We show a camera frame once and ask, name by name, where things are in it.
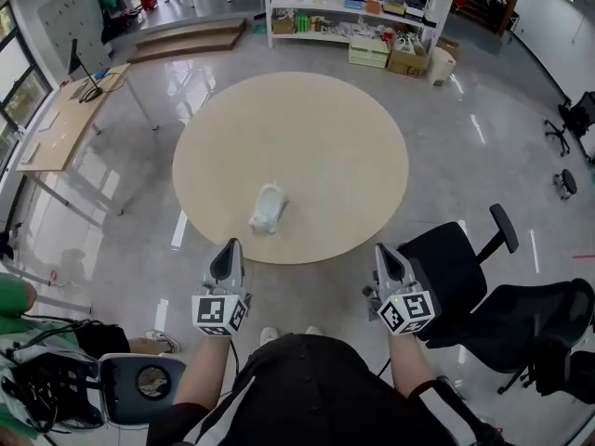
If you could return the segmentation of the small cardboard box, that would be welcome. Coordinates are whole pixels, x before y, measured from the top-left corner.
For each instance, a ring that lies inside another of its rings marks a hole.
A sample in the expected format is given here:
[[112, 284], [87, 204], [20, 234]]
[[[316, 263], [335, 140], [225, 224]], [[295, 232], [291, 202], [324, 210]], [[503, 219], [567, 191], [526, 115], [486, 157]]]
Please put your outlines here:
[[436, 44], [437, 47], [448, 52], [453, 59], [459, 60], [460, 57], [460, 44], [456, 41], [448, 38], [440, 37]]

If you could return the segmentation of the white storage rack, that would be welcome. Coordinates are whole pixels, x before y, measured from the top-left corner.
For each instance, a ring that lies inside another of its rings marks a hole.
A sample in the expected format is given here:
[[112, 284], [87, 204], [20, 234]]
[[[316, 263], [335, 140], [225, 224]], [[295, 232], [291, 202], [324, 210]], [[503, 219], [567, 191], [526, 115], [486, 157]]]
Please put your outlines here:
[[341, 43], [360, 35], [384, 41], [389, 51], [419, 43], [436, 47], [455, 0], [264, 0], [267, 40]]

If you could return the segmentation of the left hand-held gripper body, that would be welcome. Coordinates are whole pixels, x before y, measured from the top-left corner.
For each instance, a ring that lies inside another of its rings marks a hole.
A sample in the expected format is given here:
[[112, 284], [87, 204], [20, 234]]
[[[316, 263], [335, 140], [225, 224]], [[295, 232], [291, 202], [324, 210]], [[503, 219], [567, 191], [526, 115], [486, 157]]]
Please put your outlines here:
[[240, 283], [204, 282], [192, 296], [192, 325], [207, 336], [236, 335], [248, 315], [252, 294]]

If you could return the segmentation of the wooden desk with white legs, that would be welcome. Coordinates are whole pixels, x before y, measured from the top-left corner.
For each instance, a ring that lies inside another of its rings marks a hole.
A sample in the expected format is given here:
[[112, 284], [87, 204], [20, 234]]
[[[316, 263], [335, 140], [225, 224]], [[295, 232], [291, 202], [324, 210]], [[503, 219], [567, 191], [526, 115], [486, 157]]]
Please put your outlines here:
[[150, 128], [152, 130], [159, 128], [129, 81], [127, 73], [130, 67], [131, 65], [126, 63], [109, 69], [99, 80], [92, 78], [91, 81], [97, 83], [103, 93], [89, 102], [80, 102], [75, 98], [75, 91], [83, 86], [83, 80], [71, 82], [59, 88], [49, 106], [49, 110], [55, 114], [54, 119], [49, 125], [39, 125], [29, 131], [23, 144], [23, 153], [16, 166], [17, 172], [26, 176], [39, 189], [91, 224], [96, 224], [97, 221], [50, 188], [42, 176], [53, 174], [65, 177], [71, 187], [99, 210], [116, 216], [123, 214], [121, 206], [73, 167], [73, 159], [79, 152], [88, 131], [101, 133], [95, 124], [96, 116], [109, 98], [113, 95], [122, 95], [124, 88], [128, 89]]

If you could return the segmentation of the large cardboard box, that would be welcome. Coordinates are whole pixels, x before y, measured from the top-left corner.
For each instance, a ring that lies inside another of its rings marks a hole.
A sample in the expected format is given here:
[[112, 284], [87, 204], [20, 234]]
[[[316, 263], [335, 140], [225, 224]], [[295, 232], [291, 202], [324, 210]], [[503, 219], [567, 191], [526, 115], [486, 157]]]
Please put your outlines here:
[[429, 57], [426, 49], [419, 43], [392, 46], [387, 63], [387, 70], [416, 79], [425, 75]]

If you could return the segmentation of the cream drawer box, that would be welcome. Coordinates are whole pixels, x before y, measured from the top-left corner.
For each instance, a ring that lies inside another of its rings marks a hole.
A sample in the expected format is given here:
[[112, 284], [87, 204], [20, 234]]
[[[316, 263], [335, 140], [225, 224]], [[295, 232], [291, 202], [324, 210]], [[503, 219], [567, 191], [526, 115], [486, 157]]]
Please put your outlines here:
[[348, 60], [350, 64], [384, 69], [389, 57], [389, 48], [381, 39], [360, 35], [350, 38]]

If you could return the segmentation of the white trash bin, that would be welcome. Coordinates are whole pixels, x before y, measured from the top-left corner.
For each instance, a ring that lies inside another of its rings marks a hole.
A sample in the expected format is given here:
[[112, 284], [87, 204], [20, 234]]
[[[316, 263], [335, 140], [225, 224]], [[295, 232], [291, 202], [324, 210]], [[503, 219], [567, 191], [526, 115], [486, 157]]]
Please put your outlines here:
[[428, 82], [431, 85], [443, 85], [449, 79], [455, 66], [456, 60], [448, 51], [438, 46], [434, 47], [426, 72]]

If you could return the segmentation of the black round stool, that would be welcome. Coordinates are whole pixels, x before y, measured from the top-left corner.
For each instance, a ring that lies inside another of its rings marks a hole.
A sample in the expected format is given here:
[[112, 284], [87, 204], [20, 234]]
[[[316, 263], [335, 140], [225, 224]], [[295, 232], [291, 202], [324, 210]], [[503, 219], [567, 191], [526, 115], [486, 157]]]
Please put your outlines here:
[[552, 183], [556, 188], [559, 198], [563, 201], [570, 199], [577, 193], [577, 185], [573, 174], [568, 169], [554, 174]]

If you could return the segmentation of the person's right forearm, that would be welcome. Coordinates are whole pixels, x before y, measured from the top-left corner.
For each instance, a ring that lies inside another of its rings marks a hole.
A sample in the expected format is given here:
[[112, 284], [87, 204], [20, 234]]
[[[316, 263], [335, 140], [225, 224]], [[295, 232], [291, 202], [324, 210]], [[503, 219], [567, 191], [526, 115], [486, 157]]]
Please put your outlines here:
[[402, 396], [408, 398], [418, 387], [436, 379], [414, 335], [389, 335], [389, 353], [393, 386]]

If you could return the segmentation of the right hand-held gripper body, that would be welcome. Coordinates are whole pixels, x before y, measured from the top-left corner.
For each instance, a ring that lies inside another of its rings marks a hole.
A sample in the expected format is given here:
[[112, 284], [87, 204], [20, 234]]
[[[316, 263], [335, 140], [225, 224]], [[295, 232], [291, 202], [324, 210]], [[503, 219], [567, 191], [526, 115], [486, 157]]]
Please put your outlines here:
[[382, 288], [366, 285], [362, 294], [370, 321], [381, 321], [390, 335], [416, 335], [440, 314], [430, 290], [414, 281], [405, 286]]

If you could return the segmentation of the wooden steps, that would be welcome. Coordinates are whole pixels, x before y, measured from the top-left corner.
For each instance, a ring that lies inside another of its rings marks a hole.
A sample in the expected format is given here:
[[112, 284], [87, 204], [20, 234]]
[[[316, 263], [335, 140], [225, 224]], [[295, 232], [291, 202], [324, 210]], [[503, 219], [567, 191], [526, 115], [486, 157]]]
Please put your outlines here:
[[245, 19], [215, 20], [150, 33], [136, 44], [130, 64], [232, 50], [246, 30]]

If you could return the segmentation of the black desk lamp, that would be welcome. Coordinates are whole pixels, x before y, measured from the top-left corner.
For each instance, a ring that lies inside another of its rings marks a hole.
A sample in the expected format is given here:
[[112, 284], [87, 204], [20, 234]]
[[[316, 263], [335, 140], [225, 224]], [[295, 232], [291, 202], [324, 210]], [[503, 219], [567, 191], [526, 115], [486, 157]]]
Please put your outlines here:
[[78, 55], [78, 40], [73, 38], [71, 40], [67, 74], [69, 76], [73, 76], [74, 73], [80, 68], [83, 69], [86, 75], [86, 80], [91, 84], [91, 87], [85, 92], [85, 94], [79, 97], [79, 102], [91, 102], [103, 94], [103, 89], [98, 86], [96, 79], [90, 74], [83, 61], [81, 61]]

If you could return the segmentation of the grey panel with round hole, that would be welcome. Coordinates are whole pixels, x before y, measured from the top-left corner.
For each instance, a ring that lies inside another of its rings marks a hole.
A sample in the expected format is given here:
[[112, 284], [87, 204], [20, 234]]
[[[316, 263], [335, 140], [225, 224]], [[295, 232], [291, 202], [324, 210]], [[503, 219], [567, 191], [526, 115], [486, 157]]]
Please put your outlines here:
[[106, 354], [99, 360], [103, 408], [109, 422], [143, 426], [167, 410], [186, 364], [171, 356]]

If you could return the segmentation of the person's left forearm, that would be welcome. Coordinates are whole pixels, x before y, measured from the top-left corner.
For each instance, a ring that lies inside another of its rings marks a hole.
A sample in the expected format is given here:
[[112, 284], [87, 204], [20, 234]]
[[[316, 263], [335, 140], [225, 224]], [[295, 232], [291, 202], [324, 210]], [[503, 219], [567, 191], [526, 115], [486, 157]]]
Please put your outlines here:
[[197, 404], [212, 411], [218, 404], [231, 348], [231, 338], [206, 336], [180, 382], [174, 404]]

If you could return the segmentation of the round beige table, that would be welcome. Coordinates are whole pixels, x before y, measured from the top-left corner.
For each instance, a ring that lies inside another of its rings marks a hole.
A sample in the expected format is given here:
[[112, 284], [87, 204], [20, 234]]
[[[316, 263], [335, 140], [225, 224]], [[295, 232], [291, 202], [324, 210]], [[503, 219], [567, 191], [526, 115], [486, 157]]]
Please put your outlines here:
[[[403, 135], [354, 85], [274, 72], [232, 85], [191, 118], [172, 167], [178, 202], [210, 242], [238, 239], [253, 261], [298, 265], [342, 255], [380, 232], [408, 180]], [[249, 219], [261, 187], [289, 197], [274, 235]]]

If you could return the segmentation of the person's torso in black clothing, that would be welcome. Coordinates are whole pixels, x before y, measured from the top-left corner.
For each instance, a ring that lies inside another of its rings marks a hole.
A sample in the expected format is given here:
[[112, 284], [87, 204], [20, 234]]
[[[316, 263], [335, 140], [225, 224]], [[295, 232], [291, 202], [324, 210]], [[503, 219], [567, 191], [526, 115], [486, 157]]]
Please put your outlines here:
[[506, 446], [437, 376], [408, 398], [349, 344], [280, 334], [259, 345], [212, 410], [172, 404], [146, 446]]

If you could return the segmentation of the black office chair with headrest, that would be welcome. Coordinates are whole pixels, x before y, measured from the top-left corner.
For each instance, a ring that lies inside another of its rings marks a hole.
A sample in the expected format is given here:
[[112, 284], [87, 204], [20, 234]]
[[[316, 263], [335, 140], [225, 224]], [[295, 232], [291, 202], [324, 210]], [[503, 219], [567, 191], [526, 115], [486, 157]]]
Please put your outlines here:
[[595, 289], [584, 279], [487, 289], [482, 263], [500, 246], [519, 247], [498, 203], [489, 211], [497, 232], [480, 253], [456, 222], [442, 224], [398, 251], [429, 289], [435, 318], [418, 334], [427, 348], [461, 346], [489, 369], [508, 374], [505, 393], [521, 380], [548, 396], [566, 392], [595, 403], [595, 354], [574, 347], [595, 320]]

